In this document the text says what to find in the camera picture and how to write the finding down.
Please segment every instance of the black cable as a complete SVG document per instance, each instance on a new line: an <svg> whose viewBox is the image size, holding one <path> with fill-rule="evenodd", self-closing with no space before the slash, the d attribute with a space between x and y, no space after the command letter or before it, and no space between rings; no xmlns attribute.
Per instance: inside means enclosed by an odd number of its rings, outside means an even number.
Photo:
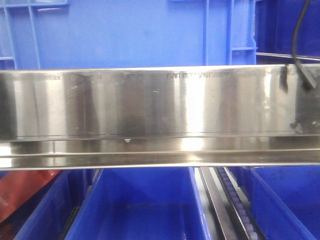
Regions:
<svg viewBox="0 0 320 240"><path fill-rule="evenodd" d="M292 58L294 61L295 66L297 67L298 73L301 75L301 78L303 80L303 85L307 90L315 89L317 86L317 82L312 76L311 72L303 67L301 61L297 58L297 41L298 41L298 35L299 35L299 30L302 21L304 20L304 17L306 15L306 12L309 8L311 0L305 0L303 9L300 13L300 16L298 18L298 21L296 22L296 25L294 27L294 32L293 32L293 37L292 37Z"/></svg>

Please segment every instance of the reflective metal surface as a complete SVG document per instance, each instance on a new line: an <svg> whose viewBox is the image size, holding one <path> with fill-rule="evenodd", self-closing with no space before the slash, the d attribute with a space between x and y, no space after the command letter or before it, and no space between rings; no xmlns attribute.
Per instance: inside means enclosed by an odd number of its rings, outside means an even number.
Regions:
<svg viewBox="0 0 320 240"><path fill-rule="evenodd" d="M293 65L0 71L0 169L319 164L301 85Z"/></svg>

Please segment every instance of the blue storage container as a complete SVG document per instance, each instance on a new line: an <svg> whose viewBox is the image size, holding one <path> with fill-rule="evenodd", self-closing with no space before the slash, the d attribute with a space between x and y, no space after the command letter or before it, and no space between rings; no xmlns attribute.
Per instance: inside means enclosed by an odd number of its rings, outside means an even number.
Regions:
<svg viewBox="0 0 320 240"><path fill-rule="evenodd" d="M320 166L251 172L251 213L268 240L320 239Z"/></svg>
<svg viewBox="0 0 320 240"><path fill-rule="evenodd" d="M255 0L0 0L0 69L254 64Z"/></svg>
<svg viewBox="0 0 320 240"><path fill-rule="evenodd" d="M259 0L256 3L256 41L259 52L291 54L295 25L304 0ZM320 56L320 1L312 0L301 24L297 53Z"/></svg>
<svg viewBox="0 0 320 240"><path fill-rule="evenodd" d="M74 207L85 199L93 169L62 171L8 219L15 240L56 240Z"/></svg>
<svg viewBox="0 0 320 240"><path fill-rule="evenodd" d="M194 171L104 169L66 240L209 240Z"/></svg>

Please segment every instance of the blue crate wall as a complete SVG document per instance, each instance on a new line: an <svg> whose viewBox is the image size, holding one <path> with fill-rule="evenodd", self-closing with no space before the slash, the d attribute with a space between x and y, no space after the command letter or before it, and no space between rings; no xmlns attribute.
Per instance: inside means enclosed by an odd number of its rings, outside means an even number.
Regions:
<svg viewBox="0 0 320 240"><path fill-rule="evenodd" d="M256 41L259 52L291 54L293 32L305 1L258 0ZM297 52L320 56L320 1L312 0L301 24Z"/></svg>
<svg viewBox="0 0 320 240"><path fill-rule="evenodd" d="M255 0L0 0L0 69L255 64Z"/></svg>

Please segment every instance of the metal bar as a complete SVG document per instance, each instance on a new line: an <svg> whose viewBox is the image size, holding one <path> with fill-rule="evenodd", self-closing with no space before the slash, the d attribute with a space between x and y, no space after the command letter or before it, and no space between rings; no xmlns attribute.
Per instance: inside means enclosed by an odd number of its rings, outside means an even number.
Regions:
<svg viewBox="0 0 320 240"><path fill-rule="evenodd" d="M294 65L0 71L0 95L0 169L320 164Z"/></svg>
<svg viewBox="0 0 320 240"><path fill-rule="evenodd" d="M239 226L242 234L247 240L259 240L262 239L257 231L254 229L252 221L247 214L243 203L241 202L235 188L233 187L226 171L223 167L215 167L214 171L218 176L220 183L224 189L228 202L231 205L231 209L236 216L237 226Z"/></svg>
<svg viewBox="0 0 320 240"><path fill-rule="evenodd" d="M218 188L210 173L208 167L201 167L200 176L205 187L205 191L212 208L214 215L218 220L218 227L220 229L221 237L223 240L237 240L235 229L231 223L225 204L219 195Z"/></svg>
<svg viewBox="0 0 320 240"><path fill-rule="evenodd" d="M290 54L271 53L271 52L257 52L256 57L260 64L293 64L294 59ZM320 63L319 56L303 56L300 55L297 59L303 63Z"/></svg>

